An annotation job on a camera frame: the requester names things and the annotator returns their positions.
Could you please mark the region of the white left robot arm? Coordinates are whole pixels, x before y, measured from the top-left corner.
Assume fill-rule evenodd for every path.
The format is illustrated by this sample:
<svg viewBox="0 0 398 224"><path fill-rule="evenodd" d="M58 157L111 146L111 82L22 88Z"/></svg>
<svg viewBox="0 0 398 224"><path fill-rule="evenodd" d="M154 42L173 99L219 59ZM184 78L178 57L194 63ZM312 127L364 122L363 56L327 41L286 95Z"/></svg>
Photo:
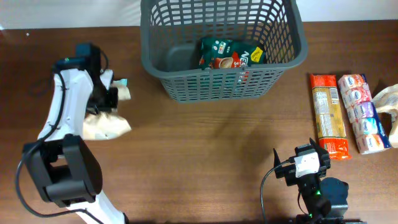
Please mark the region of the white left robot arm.
<svg viewBox="0 0 398 224"><path fill-rule="evenodd" d="M74 57L52 66L54 93L49 114L36 141L27 143L15 175L15 189L22 206L40 218L76 213L86 223L128 223L127 215L103 191L99 162L83 140L86 114L112 112L118 107L118 90L112 87L113 71L103 67L106 54L92 43L78 44ZM25 167L41 199L62 210L44 214L24 199L19 177Z"/></svg>

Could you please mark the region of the green coffee mix bag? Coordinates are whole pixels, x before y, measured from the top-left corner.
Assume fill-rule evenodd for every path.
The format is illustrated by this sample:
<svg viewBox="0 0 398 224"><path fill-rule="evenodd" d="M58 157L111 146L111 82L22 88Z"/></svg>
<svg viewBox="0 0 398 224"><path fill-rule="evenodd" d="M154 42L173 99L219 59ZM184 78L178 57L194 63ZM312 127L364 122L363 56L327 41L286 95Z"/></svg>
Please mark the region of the green coffee mix bag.
<svg viewBox="0 0 398 224"><path fill-rule="evenodd" d="M231 39L204 37L200 45L199 67L202 70L240 68L266 62L262 47Z"/></svg>

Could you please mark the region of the beige paper bag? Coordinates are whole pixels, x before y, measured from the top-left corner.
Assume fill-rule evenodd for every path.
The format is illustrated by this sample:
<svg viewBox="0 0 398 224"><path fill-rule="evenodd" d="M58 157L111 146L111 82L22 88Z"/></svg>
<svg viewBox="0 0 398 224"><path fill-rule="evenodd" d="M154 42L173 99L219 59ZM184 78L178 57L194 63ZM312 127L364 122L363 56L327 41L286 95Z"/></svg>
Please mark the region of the beige paper bag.
<svg viewBox="0 0 398 224"><path fill-rule="evenodd" d="M115 139L131 129L128 121L118 115L117 110L110 113L90 114L83 122L83 139L87 141Z"/></svg>

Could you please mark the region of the teal snack packet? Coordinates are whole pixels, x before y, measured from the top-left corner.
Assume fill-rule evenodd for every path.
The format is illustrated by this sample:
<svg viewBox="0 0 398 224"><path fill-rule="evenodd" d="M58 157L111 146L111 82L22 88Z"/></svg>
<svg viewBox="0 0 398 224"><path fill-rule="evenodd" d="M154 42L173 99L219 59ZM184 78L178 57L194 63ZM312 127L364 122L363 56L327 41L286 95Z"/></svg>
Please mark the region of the teal snack packet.
<svg viewBox="0 0 398 224"><path fill-rule="evenodd" d="M120 79L120 80L117 80L117 81L115 81L115 83L117 83L118 85L124 85L124 86L127 86L127 84L128 84L128 80L127 80L127 79L125 79L125 78L123 78L123 79Z"/></svg>

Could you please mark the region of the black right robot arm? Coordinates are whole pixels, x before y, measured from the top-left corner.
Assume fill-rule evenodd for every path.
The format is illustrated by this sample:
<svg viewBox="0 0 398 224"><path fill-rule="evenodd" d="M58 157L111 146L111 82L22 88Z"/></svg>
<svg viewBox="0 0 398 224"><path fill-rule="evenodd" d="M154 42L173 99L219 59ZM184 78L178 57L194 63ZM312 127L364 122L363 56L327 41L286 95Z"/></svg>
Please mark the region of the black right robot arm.
<svg viewBox="0 0 398 224"><path fill-rule="evenodd" d="M358 219L345 219L348 210L349 185L334 177L327 177L331 168L328 151L310 139L308 144L295 148L295 154L282 162L276 150L274 172L287 186L298 187L298 200L303 200L306 211L291 223L298 224L365 224Z"/></svg>

